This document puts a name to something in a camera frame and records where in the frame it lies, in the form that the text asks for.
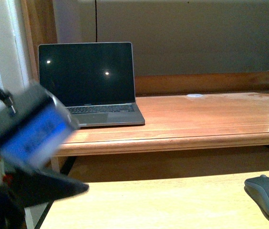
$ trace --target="wooden trim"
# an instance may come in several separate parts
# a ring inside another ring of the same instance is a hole
[[[136,76],[137,96],[269,90],[269,72]]]
[[[38,46],[57,43],[52,0],[21,0],[26,37],[31,59],[32,74],[38,77]]]

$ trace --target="wooden desk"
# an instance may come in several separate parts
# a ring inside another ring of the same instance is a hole
[[[89,192],[55,201],[41,229],[269,229],[244,191],[247,178],[269,176],[265,147],[78,159],[70,175],[89,180]]]
[[[138,97],[144,126],[83,128],[57,156],[269,144],[269,92]]]

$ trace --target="laptop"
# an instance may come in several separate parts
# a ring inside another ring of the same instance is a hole
[[[130,42],[42,44],[38,51],[39,83],[80,127],[145,124],[135,103]]]

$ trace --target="laptop screen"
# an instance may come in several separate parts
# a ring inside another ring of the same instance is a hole
[[[135,102],[132,45],[40,45],[39,79],[65,106]]]

